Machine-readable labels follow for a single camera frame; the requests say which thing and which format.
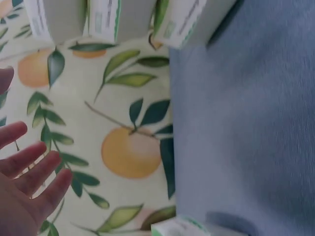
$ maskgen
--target tablecloth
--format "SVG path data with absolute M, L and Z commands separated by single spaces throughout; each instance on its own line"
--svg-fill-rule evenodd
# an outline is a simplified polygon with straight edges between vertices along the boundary
M 62 45 L 37 41 L 23 3 L 0 1 L 0 67 L 15 71 L 0 124 L 28 126 L 1 158 L 41 140 L 60 152 L 56 173 L 74 176 L 39 234 L 145 236 L 175 215 L 168 65 L 150 33 L 121 45 L 86 33 Z

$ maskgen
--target light blue cloth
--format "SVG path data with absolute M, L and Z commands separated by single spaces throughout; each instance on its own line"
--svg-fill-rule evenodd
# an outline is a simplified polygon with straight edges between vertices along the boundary
M 315 1 L 242 1 L 207 48 L 170 54 L 178 213 L 314 236 Z

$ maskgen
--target hand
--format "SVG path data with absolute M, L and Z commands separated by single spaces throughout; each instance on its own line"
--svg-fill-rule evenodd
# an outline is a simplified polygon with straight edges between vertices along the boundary
M 26 131 L 23 122 L 0 127 L 0 149 Z M 56 209 L 70 186 L 72 173 L 62 170 L 42 194 L 30 199 L 59 165 L 61 159 L 56 151 L 51 151 L 32 169 L 14 179 L 45 151 L 46 145 L 40 142 L 0 160 L 0 235 L 36 236 L 43 221 Z

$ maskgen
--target leaf pattern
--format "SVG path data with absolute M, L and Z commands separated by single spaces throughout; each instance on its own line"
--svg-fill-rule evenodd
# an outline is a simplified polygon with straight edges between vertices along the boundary
M 65 59 L 64 56 L 56 49 L 51 53 L 51 55 L 49 55 L 47 63 L 49 86 L 51 87 L 63 72 Z
M 139 214 L 143 205 L 140 206 L 123 206 L 115 209 L 108 219 L 98 228 L 98 232 L 109 232 L 130 222 Z

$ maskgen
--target box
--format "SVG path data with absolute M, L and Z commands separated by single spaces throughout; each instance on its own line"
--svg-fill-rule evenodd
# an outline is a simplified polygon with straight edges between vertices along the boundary
M 202 225 L 188 217 L 174 217 L 151 225 L 152 236 L 248 236 L 220 226 Z
M 174 48 L 207 44 L 236 0 L 157 0 L 154 38 Z
M 35 39 L 63 43 L 82 36 L 86 0 L 24 0 Z
M 91 0 L 89 34 L 116 44 L 147 35 L 156 0 Z

